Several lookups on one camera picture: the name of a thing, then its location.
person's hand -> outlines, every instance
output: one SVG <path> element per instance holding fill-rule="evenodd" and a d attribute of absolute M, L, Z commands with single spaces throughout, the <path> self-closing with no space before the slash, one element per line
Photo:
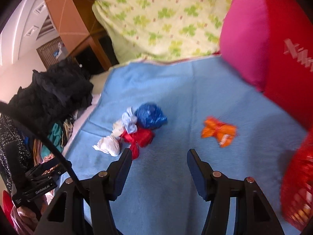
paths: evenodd
<path fill-rule="evenodd" d="M 42 197 L 42 206 L 40 209 L 41 214 L 45 212 L 48 207 L 47 198 L 44 195 Z M 34 231 L 38 225 L 38 220 L 36 214 L 31 211 L 29 208 L 21 206 L 17 209 L 18 215 L 21 217 L 21 220 L 32 230 Z"/>

black cable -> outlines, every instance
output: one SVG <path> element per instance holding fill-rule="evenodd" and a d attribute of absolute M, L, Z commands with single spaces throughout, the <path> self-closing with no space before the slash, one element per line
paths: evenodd
<path fill-rule="evenodd" d="M 82 194 L 83 198 L 86 202 L 89 202 L 88 200 L 88 192 L 84 187 L 82 186 L 81 182 L 79 181 L 78 177 L 76 176 L 75 172 L 73 171 L 72 167 L 69 165 L 69 163 L 66 161 L 64 156 L 59 152 L 59 150 L 52 144 L 50 140 L 41 132 L 41 130 L 36 126 L 30 119 L 28 119 L 26 116 L 24 116 L 20 110 L 17 108 L 11 107 L 8 104 L 0 101 L 0 113 L 9 116 L 13 120 L 18 121 L 23 126 L 27 127 L 37 139 L 39 139 L 43 145 L 45 145 L 49 151 L 54 154 L 54 156 L 59 160 L 61 165 L 65 168 L 65 170 L 68 172 L 70 177 L 72 178 L 73 182 L 75 183 L 75 186 L 77 190 Z"/>

yellow floral fabric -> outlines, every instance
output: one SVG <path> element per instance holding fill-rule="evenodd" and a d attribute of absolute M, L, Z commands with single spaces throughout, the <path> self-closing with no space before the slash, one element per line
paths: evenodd
<path fill-rule="evenodd" d="M 219 50 L 232 0 L 96 0 L 93 12 L 110 35 L 120 63 L 170 62 Z"/>

magenta pillow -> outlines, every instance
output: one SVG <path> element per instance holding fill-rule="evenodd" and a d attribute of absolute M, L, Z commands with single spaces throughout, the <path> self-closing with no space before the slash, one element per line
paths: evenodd
<path fill-rule="evenodd" d="M 266 84 L 269 39 L 265 0 L 233 0 L 220 37 L 222 58 L 259 91 Z"/>

blue bedsheet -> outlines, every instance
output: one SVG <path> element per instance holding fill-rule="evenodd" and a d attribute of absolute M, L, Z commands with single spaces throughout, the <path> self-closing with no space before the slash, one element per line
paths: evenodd
<path fill-rule="evenodd" d="M 125 235 L 200 235 L 209 203 L 198 195 L 186 155 L 196 149 L 203 161 L 226 176 L 252 176 L 281 221 L 286 235 L 299 234 L 280 215 L 283 173 L 306 131 L 286 112 L 243 82 L 220 58 L 173 66 L 132 63 L 114 69 L 98 107 L 79 131 L 66 158 L 79 179 L 90 178 L 118 157 L 92 145 L 112 130 L 128 106 L 156 102 L 168 124 L 155 130 L 151 145 L 133 161 L 122 195 L 111 203 L 116 227 Z M 207 116 L 237 126 L 238 136 L 226 148 L 201 138 Z M 61 183 L 67 178 L 61 177 Z M 233 234 L 235 201 L 227 234 Z"/>

